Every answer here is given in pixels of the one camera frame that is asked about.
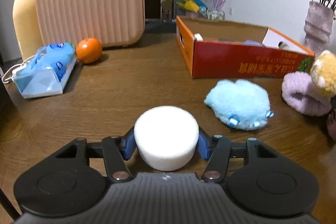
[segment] purple decoration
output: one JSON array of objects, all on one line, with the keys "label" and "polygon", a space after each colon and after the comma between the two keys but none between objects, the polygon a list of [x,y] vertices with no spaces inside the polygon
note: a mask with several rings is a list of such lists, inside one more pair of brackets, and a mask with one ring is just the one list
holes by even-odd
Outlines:
[{"label": "purple decoration", "polygon": [[210,2],[213,5],[213,9],[221,11],[226,0],[211,0]]},{"label": "purple decoration", "polygon": [[246,40],[244,42],[244,45],[264,47],[264,45],[262,43],[254,41],[254,40]]}]

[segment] blue plush toy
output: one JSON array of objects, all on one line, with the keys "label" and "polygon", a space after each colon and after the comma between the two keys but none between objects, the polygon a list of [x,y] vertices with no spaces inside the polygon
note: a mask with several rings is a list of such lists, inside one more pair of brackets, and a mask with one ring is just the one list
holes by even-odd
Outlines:
[{"label": "blue plush toy", "polygon": [[274,115],[267,91],[247,80],[221,80],[209,92],[204,103],[229,127],[256,130]]}]

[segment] blue tissue package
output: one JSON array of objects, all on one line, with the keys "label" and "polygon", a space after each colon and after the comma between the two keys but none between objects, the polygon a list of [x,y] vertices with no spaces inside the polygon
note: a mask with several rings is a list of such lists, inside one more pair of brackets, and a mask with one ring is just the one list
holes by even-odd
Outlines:
[{"label": "blue tissue package", "polygon": [[13,71],[13,81],[24,98],[61,94],[75,63],[72,43],[51,44],[38,49],[25,67]]},{"label": "blue tissue package", "polygon": [[267,91],[247,80],[221,80],[206,96],[216,117],[231,128],[256,130],[274,115]]}]

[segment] blue gripper pad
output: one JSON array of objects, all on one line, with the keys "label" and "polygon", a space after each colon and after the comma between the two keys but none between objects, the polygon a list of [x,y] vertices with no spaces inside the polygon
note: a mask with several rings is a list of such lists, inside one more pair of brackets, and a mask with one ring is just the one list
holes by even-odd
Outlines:
[{"label": "blue gripper pad", "polygon": [[212,153],[208,147],[208,139],[203,135],[201,130],[199,131],[196,149],[202,159],[204,160],[210,159]]},{"label": "blue gripper pad", "polygon": [[120,151],[121,155],[124,160],[129,160],[135,149],[137,148],[137,144],[135,143],[135,138],[134,138],[134,127],[132,127],[126,135],[123,137],[122,142],[124,143],[125,149]]}]

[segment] yellow plush item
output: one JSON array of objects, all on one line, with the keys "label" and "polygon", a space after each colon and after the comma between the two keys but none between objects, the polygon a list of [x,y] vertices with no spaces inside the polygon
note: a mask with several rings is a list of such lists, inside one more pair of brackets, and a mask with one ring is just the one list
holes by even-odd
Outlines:
[{"label": "yellow plush item", "polygon": [[326,97],[336,95],[336,56],[330,51],[323,51],[310,70],[311,79],[317,90]]},{"label": "yellow plush item", "polygon": [[200,9],[200,7],[193,0],[177,1],[176,4],[189,12],[198,12]]}]

